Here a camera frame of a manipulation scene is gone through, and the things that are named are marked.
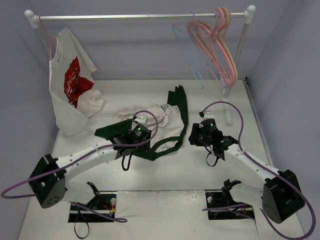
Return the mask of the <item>white and green t-shirt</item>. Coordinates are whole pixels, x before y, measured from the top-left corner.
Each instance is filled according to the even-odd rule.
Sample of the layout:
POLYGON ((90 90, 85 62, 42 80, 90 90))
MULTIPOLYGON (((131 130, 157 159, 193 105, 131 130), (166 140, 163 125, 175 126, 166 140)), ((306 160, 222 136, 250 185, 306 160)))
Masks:
POLYGON ((139 111, 153 113, 158 122, 158 131, 151 140, 147 151, 136 151, 133 155, 155 161, 156 159, 176 152, 183 144, 189 124, 187 96, 183 86, 176 86, 169 91, 164 104, 147 102, 147 105, 131 105, 117 111, 118 121, 95 130, 94 135, 109 140, 115 134, 124 134, 132 126, 131 119, 139 111))

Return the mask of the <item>light blue wire hanger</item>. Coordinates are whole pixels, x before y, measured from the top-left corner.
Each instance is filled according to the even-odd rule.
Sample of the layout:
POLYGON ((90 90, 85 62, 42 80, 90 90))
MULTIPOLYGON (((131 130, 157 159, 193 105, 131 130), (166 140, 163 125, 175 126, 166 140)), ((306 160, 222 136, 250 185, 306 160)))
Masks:
POLYGON ((200 71, 197 52, 193 41, 193 32, 195 30, 195 27, 192 26, 191 31, 184 31, 176 24, 173 24, 171 29, 174 34, 175 40, 178 43, 179 48, 181 49, 187 65, 193 75, 193 78, 196 80, 200 89, 203 90, 205 87, 204 80, 200 71))

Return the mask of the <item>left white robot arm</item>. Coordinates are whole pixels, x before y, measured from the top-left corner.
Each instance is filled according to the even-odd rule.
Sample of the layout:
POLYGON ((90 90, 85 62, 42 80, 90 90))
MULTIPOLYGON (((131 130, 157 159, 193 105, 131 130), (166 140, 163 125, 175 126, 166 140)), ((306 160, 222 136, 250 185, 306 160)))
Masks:
POLYGON ((100 204, 98 189, 92 182, 76 183, 72 179, 100 164, 146 151, 151 133, 142 123, 134 122, 130 129, 111 133, 101 143, 80 152, 56 158, 43 156, 29 177, 40 206, 47 209, 65 201, 96 209, 100 204))

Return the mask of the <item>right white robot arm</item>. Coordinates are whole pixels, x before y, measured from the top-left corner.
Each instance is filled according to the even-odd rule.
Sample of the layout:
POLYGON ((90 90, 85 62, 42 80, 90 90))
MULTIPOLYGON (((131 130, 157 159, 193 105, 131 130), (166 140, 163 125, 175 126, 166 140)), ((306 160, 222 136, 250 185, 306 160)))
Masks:
POLYGON ((216 160, 234 165, 256 183, 257 186, 250 186, 241 180, 225 180, 221 188, 224 206, 257 206, 276 224, 305 207, 297 176, 291 170, 281 171, 259 159, 254 160, 240 147, 239 139, 224 135, 217 128, 213 118, 194 123, 188 140, 193 146, 204 147, 216 160))

